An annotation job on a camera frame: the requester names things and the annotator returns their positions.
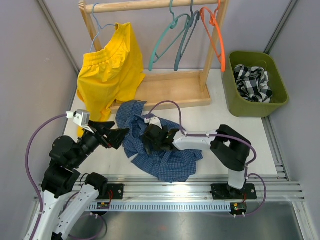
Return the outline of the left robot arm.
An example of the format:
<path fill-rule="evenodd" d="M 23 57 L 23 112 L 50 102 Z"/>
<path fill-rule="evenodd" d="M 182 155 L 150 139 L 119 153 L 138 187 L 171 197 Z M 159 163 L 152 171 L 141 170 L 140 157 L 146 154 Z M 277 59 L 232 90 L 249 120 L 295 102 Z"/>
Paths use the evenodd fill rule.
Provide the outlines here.
<path fill-rule="evenodd" d="M 65 240 L 90 203 L 108 194 L 108 179 L 96 172 L 87 175 L 84 185 L 69 206 L 64 207 L 76 181 L 79 166 L 99 146 L 118 149 L 128 128 L 114 129 L 115 122 L 89 121 L 82 137 L 74 141 L 60 136 L 52 144 L 51 161 L 37 189 L 38 213 L 25 235 L 26 240 Z"/>

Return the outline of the grey blue hanger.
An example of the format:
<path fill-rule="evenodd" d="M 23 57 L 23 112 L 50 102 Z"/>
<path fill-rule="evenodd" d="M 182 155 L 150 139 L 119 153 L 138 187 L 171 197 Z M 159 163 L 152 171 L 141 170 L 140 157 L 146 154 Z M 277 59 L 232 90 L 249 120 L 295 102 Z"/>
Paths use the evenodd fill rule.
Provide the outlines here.
<path fill-rule="evenodd" d="M 182 57 L 188 47 L 191 37 L 195 31 L 198 21 L 200 20 L 200 12 L 198 10 L 193 11 L 194 0 L 190 1 L 190 15 L 185 23 L 185 28 L 183 30 L 183 36 L 177 51 L 177 55 L 174 62 L 174 71 L 177 72 L 179 69 Z"/>

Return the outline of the orange hanger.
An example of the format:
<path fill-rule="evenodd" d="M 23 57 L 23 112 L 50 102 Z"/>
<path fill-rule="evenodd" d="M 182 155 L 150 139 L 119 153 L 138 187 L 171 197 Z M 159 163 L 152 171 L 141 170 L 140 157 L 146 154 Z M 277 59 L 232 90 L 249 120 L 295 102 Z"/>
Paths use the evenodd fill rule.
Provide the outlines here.
<path fill-rule="evenodd" d="M 220 22 L 218 21 L 218 14 L 220 13 L 220 9 L 222 8 L 222 3 L 220 0 L 217 1 L 217 7 L 214 11 L 210 10 L 207 6 L 204 6 L 200 9 L 200 19 L 202 21 L 203 27 L 207 33 L 207 36 L 210 40 L 210 44 L 215 53 L 215 56 L 220 63 L 221 72 L 224 73 L 226 70 L 226 52 L 225 52 L 225 44 L 222 35 L 222 31 L 220 28 Z M 206 13 L 209 14 L 208 24 L 213 27 L 212 33 L 209 31 L 209 27 L 206 22 Z"/>

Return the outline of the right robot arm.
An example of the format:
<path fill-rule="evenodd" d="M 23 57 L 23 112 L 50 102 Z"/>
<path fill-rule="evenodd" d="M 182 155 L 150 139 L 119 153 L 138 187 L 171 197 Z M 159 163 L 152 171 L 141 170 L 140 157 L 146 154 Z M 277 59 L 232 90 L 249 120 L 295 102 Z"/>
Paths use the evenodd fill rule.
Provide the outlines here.
<path fill-rule="evenodd" d="M 152 151 L 184 151 L 210 150 L 228 169 L 226 185 L 212 189 L 214 199 L 244 199 L 247 181 L 247 158 L 250 155 L 251 142 L 228 125 L 222 124 L 217 130 L 208 132 L 184 132 L 177 128 L 168 130 L 149 124 L 141 136 L 145 150 Z"/>

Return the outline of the black white checked shirt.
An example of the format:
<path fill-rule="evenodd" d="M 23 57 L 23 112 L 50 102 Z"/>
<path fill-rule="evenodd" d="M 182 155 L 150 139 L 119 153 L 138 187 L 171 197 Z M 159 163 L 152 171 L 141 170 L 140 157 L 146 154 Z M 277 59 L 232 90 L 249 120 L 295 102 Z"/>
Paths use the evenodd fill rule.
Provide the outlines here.
<path fill-rule="evenodd" d="M 270 103 L 273 92 L 269 75 L 263 67 L 238 64 L 233 69 L 235 84 L 240 96 L 253 103 Z"/>

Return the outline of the teal hanger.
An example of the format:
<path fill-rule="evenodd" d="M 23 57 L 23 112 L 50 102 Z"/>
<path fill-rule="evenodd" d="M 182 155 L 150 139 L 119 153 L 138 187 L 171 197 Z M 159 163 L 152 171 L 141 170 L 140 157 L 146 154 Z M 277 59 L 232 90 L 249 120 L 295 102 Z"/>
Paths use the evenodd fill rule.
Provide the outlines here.
<path fill-rule="evenodd" d="M 185 30 L 187 29 L 188 23 L 191 19 L 191 16 L 188 13 L 183 13 L 183 14 L 176 16 L 175 12 L 173 11 L 173 3 L 174 3 L 174 0 L 171 0 L 169 2 L 169 12 L 172 15 L 172 21 L 171 21 L 171 23 L 168 24 L 168 26 L 164 29 L 163 33 L 160 35 L 160 37 L 157 40 L 157 42 L 152 50 L 152 53 L 150 55 L 149 64 L 148 64 L 148 70 L 150 72 L 154 69 L 154 64 L 156 64 L 167 53 L 167 51 L 173 46 L 173 44 L 185 32 Z M 172 42 L 162 52 L 159 52 L 159 48 L 161 46 L 161 43 L 165 39 L 166 35 L 170 31 L 173 31 L 178 26 L 180 19 L 183 19 L 183 18 L 185 21 L 184 21 L 183 29 L 181 30 L 181 32 L 172 40 Z"/>

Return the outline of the blue checked shirt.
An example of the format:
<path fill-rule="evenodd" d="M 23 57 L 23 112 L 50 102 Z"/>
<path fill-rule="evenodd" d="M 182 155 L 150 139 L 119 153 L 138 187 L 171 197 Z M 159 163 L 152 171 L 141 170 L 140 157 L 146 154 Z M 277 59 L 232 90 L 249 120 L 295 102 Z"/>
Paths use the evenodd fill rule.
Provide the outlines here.
<path fill-rule="evenodd" d="M 123 141 L 124 152 L 142 171 L 162 182 L 185 182 L 197 171 L 197 161 L 203 159 L 201 150 L 155 151 L 148 154 L 141 136 L 147 128 L 145 115 L 142 115 L 145 102 L 131 100 L 121 104 L 115 120 L 121 129 L 129 129 Z"/>

